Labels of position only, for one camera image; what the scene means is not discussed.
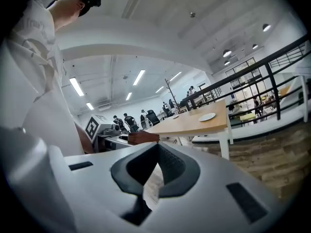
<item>white shirt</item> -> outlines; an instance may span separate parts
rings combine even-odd
[[[47,145],[58,146],[64,156],[83,154],[61,90],[64,60],[53,17],[40,0],[28,2],[0,56],[0,125],[23,127]]]

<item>hand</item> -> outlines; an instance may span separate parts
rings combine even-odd
[[[160,136],[158,134],[148,133],[144,130],[139,132],[132,132],[128,135],[128,143],[136,145],[144,142],[159,142]]]

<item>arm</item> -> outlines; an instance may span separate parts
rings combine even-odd
[[[85,131],[78,124],[74,123],[74,125],[76,126],[83,150],[87,153],[94,153],[92,143],[86,135]]]

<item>fluorescent light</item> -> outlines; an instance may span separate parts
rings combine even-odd
[[[132,95],[132,92],[130,92],[130,93],[127,95],[126,100],[129,100],[130,97],[131,97],[131,95]]]
[[[81,96],[84,96],[81,88],[79,87],[78,85],[78,82],[76,80],[76,78],[71,78],[69,79],[70,83],[72,84],[73,88],[76,90],[76,92],[78,93],[78,95],[81,97]]]
[[[172,78],[170,79],[170,81],[172,81],[174,78],[176,78],[179,74],[181,74],[181,72],[178,72],[174,77],[172,77]]]
[[[94,110],[93,106],[90,103],[86,103],[86,105],[88,106],[88,108],[92,111]]]
[[[224,52],[223,52],[223,56],[224,57],[227,57],[228,55],[230,55],[232,53],[232,51],[228,50],[228,49],[225,49]]]
[[[160,89],[158,89],[155,93],[158,93],[164,86],[162,86]]]
[[[140,80],[140,78],[142,77],[142,75],[144,74],[145,70],[141,70],[137,76],[137,78],[135,79],[135,82],[133,85],[137,85],[138,81]]]
[[[263,26],[262,26],[262,30],[264,31],[264,32],[266,32],[266,31],[268,31],[269,30],[269,28],[271,28],[271,25],[269,25],[269,24],[263,24]]]

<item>black railing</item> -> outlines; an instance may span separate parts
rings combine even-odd
[[[243,69],[243,70],[241,70],[241,71],[239,71],[237,73],[234,73],[231,76],[229,76],[229,77],[227,77],[227,78],[225,78],[225,79],[223,79],[221,81],[218,81],[218,82],[210,85],[209,87],[204,88],[204,89],[202,89],[202,90],[192,94],[191,96],[188,96],[188,97],[184,98],[180,102],[180,106],[181,107],[182,106],[186,106],[187,110],[189,111],[190,110],[190,106],[188,104],[188,101],[190,101],[191,102],[191,109],[196,109],[197,107],[201,107],[201,106],[209,104],[211,102],[215,102],[215,101],[217,101],[219,99],[222,99],[224,97],[227,97],[227,96],[230,96],[232,94],[235,94],[235,93],[237,93],[237,92],[239,92],[239,91],[241,91],[241,90],[243,90],[243,89],[245,89],[247,87],[250,87],[250,86],[255,84],[256,88],[257,88],[257,91],[258,91],[258,93],[256,95],[254,95],[252,97],[248,97],[248,98],[246,98],[244,100],[241,100],[241,101],[234,102],[232,104],[227,105],[226,107],[234,106],[234,105],[240,104],[240,103],[244,103],[247,100],[250,100],[250,99],[253,99],[253,98],[256,98],[256,97],[259,97],[259,100],[261,101],[261,97],[260,96],[262,94],[266,94],[266,93],[271,92],[271,91],[273,91],[275,99],[272,100],[272,101],[269,101],[268,103],[261,104],[261,105],[259,105],[257,107],[251,108],[249,110],[238,112],[238,113],[235,113],[235,114],[231,114],[231,115],[229,115],[229,117],[235,117],[235,116],[239,116],[239,115],[244,115],[244,114],[250,113],[251,111],[254,111],[254,110],[257,110],[257,109],[261,109],[262,107],[267,106],[269,104],[274,104],[274,106],[276,107],[276,110],[271,112],[271,113],[262,115],[262,116],[260,116],[260,117],[258,117],[256,119],[252,119],[252,120],[244,121],[244,122],[241,122],[241,123],[233,124],[232,126],[241,125],[241,124],[245,124],[245,123],[248,123],[248,122],[256,121],[256,120],[259,120],[261,118],[265,118],[265,117],[268,117],[268,116],[271,116],[271,115],[274,115],[274,114],[276,114],[277,115],[277,119],[280,120],[281,111],[283,111],[285,109],[288,109],[291,106],[294,106],[295,104],[300,103],[301,100],[303,100],[303,99],[299,99],[299,100],[297,100],[297,101],[295,101],[295,102],[293,102],[293,103],[291,103],[291,104],[289,104],[289,105],[287,105],[287,106],[285,106],[283,108],[280,107],[280,100],[285,98],[285,97],[287,97],[287,96],[289,96],[289,95],[291,95],[291,94],[293,94],[294,92],[297,92],[302,87],[300,86],[300,87],[294,89],[293,91],[286,93],[283,96],[279,96],[277,88],[282,86],[282,85],[284,85],[284,84],[286,84],[286,83],[288,83],[288,82],[290,82],[290,81],[292,81],[297,76],[293,76],[293,77],[285,80],[282,83],[276,84],[275,79],[274,79],[274,75],[279,73],[279,72],[281,72],[281,71],[283,71],[283,70],[285,70],[286,68],[292,66],[293,64],[295,64],[298,61],[302,60],[304,57],[306,57],[307,55],[309,55],[311,53],[311,51],[308,51],[305,54],[303,54],[303,51],[305,49],[304,48],[305,42],[307,40],[309,40],[309,35],[308,34],[303,36],[302,38],[292,42],[291,44],[283,47],[282,49],[274,52],[273,54],[263,58],[262,60],[252,64],[251,66],[249,66],[249,67],[247,67],[247,68],[245,68],[245,69]],[[229,93],[221,95],[221,96],[220,96],[220,93],[218,93],[216,95],[216,98],[213,98],[213,99],[211,99],[209,101],[206,101],[205,103],[201,103],[199,105],[195,104],[194,99],[199,97],[200,95],[204,96],[204,94],[206,94],[206,93],[211,93],[214,96],[213,91],[215,91],[215,90],[219,91],[220,86],[222,86],[222,85],[224,85],[226,83],[229,83],[229,82],[231,82],[233,80],[236,80],[239,77],[241,77],[241,76],[243,76],[243,75],[245,75],[245,74],[247,74],[249,72],[252,72],[252,71],[254,71],[255,69],[257,69],[257,68],[259,68],[261,66],[265,66],[265,68],[266,68],[266,70],[268,72],[267,76],[260,77],[259,79],[255,77],[254,79],[250,80],[249,83],[247,83],[246,85],[244,85],[241,88],[234,89],[232,92],[229,92]],[[281,68],[279,68],[278,70],[272,72],[271,67],[272,68],[274,68],[274,67],[281,67]],[[263,81],[265,79],[268,79],[268,78],[270,79],[272,87],[269,88],[269,89],[266,89],[263,92],[259,92],[258,87],[257,87],[257,83],[261,82],[261,81]]]

